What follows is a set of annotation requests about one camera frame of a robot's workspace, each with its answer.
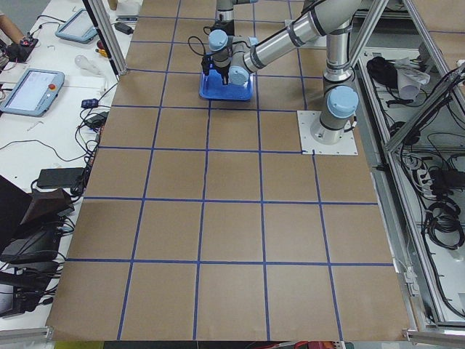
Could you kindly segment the robot arm on viewer right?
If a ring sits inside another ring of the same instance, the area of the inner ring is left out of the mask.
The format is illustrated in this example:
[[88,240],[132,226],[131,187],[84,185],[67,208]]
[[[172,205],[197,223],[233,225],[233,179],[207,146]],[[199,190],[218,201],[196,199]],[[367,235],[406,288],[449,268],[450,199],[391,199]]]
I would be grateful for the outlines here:
[[352,77],[349,63],[351,19],[359,1],[306,1],[299,17],[284,28],[258,41],[235,33],[234,8],[238,1],[217,1],[217,18],[201,53],[199,95],[208,100],[249,100],[251,76],[296,48],[319,37],[326,39],[324,109],[313,121],[312,138],[335,145],[350,131],[359,103],[356,91],[347,85]]

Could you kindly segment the robot arm on viewer left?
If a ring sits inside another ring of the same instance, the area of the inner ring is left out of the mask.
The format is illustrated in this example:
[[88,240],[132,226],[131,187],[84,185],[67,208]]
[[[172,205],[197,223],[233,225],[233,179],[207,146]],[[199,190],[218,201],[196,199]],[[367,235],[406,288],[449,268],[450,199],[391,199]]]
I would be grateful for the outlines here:
[[228,36],[235,35],[235,15],[234,7],[242,4],[254,4],[255,0],[217,0],[217,18],[211,26],[204,26],[203,32],[210,34],[214,30],[222,30]]

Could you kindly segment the person forearm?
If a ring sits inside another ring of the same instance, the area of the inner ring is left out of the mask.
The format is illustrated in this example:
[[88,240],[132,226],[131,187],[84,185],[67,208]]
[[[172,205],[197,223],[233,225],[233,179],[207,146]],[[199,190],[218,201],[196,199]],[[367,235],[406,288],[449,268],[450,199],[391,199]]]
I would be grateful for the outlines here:
[[23,32],[3,13],[0,15],[0,27],[6,36],[15,44],[24,38]]

